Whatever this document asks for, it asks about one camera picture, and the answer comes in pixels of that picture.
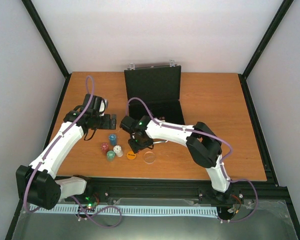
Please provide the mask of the red poker chip stack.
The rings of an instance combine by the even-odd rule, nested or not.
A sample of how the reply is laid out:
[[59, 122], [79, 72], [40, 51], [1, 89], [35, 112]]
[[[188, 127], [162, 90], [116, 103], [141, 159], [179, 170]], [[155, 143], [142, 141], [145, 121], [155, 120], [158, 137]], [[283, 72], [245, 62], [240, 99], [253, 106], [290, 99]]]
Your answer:
[[110, 150], [107, 142], [102, 142], [100, 145], [100, 149], [105, 156], [107, 155], [108, 151]]

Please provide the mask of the blue poker chip stack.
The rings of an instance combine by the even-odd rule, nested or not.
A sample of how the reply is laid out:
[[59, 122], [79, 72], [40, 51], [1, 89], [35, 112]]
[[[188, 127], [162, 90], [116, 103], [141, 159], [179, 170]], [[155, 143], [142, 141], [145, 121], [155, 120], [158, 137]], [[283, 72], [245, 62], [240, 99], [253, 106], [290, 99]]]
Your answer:
[[112, 145], [112, 146], [116, 146], [117, 145], [117, 135], [115, 133], [112, 133], [108, 136], [108, 139], [109, 139], [109, 143]]

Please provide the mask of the orange dealer button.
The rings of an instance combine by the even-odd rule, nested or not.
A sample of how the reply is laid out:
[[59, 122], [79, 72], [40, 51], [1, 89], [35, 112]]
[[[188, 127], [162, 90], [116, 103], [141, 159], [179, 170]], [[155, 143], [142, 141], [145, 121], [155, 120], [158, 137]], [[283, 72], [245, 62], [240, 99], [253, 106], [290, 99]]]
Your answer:
[[137, 154], [131, 150], [127, 152], [126, 157], [128, 160], [134, 160], [137, 157]]

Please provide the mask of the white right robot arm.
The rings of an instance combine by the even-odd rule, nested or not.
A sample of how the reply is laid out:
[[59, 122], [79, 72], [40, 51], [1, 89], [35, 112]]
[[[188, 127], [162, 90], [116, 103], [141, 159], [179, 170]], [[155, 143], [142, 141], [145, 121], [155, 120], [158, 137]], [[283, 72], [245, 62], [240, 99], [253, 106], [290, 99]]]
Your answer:
[[229, 188], [221, 170], [222, 143], [203, 122], [195, 125], [169, 123], [149, 116], [135, 120], [125, 116], [120, 128], [130, 135], [128, 144], [134, 153], [154, 146], [154, 140], [173, 142], [188, 149], [193, 161], [206, 169], [214, 191], [225, 193]]

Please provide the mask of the black poker set case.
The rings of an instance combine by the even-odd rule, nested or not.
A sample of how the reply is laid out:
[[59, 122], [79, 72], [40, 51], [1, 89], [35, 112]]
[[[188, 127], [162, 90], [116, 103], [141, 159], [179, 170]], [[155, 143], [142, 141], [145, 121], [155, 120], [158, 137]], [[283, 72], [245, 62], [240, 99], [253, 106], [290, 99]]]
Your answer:
[[186, 125], [180, 103], [181, 71], [174, 62], [124, 70], [129, 116], [138, 121], [143, 116], [164, 117], [163, 122]]

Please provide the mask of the green poker chip stack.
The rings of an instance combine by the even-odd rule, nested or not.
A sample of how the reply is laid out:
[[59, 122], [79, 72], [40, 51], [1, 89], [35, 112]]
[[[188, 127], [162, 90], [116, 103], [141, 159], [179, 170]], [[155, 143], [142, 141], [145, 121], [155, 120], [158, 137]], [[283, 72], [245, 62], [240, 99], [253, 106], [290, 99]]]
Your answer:
[[109, 150], [107, 153], [106, 153], [106, 160], [108, 162], [112, 162], [116, 157], [116, 154], [113, 150]]

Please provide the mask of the white poker chip stack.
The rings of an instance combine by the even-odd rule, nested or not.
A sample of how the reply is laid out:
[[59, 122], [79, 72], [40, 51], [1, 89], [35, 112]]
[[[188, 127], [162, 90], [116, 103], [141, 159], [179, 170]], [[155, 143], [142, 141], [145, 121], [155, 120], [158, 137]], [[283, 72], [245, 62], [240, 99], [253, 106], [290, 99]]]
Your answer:
[[115, 145], [113, 151], [117, 157], [122, 157], [124, 155], [123, 149], [120, 145]]

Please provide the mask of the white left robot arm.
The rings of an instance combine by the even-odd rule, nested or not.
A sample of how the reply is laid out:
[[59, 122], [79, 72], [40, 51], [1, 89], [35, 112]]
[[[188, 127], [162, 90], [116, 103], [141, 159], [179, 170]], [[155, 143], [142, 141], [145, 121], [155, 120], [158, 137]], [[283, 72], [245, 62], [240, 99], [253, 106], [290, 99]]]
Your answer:
[[57, 180], [56, 176], [71, 149], [89, 130], [115, 130], [116, 125], [116, 114], [68, 112], [43, 152], [28, 166], [20, 165], [16, 170], [18, 195], [25, 210], [30, 209], [29, 204], [51, 210], [60, 200], [75, 195], [85, 202], [91, 200], [94, 188], [88, 185], [87, 177], [74, 175]]

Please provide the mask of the black aluminium frame rail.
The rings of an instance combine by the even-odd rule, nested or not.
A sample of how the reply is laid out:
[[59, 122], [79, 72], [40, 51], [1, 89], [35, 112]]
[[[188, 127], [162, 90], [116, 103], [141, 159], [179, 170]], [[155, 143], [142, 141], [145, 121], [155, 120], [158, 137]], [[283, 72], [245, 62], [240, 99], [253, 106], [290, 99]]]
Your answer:
[[231, 183], [225, 193], [214, 190], [207, 180], [163, 180], [98, 178], [74, 176], [71, 178], [34, 180], [27, 202], [50, 210], [62, 200], [70, 202], [72, 196], [80, 203], [100, 201], [111, 204], [113, 200], [127, 199], [184, 199], [199, 204], [229, 207], [245, 201], [290, 200], [286, 187], [273, 182], [240, 180]]

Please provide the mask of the clear round disc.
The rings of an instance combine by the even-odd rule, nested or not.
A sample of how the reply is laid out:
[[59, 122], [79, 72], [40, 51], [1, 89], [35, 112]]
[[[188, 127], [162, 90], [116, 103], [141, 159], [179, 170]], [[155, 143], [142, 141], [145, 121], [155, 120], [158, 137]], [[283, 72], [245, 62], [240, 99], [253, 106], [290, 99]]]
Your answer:
[[156, 155], [152, 151], [147, 151], [143, 154], [143, 160], [147, 164], [152, 164], [156, 160]]

